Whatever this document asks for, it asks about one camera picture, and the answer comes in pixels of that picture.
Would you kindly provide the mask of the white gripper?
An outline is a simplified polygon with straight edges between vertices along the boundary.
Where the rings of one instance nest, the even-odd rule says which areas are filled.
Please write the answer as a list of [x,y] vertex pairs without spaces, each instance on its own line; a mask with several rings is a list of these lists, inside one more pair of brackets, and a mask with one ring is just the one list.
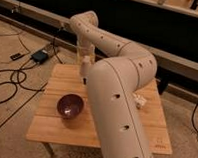
[[90,56],[90,62],[94,63],[95,60],[95,46],[89,42],[89,40],[85,39],[84,37],[79,36],[78,40],[76,41],[77,44],[77,64],[81,65],[81,57],[83,56]]

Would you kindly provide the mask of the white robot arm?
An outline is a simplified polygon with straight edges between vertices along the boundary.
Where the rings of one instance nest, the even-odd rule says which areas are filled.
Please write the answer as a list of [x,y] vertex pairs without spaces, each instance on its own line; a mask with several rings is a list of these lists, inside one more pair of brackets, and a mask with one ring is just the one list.
[[92,44],[107,55],[86,78],[103,158],[153,158],[133,92],[154,79],[157,61],[138,43],[101,30],[98,22],[88,11],[72,16],[69,24],[83,46]]

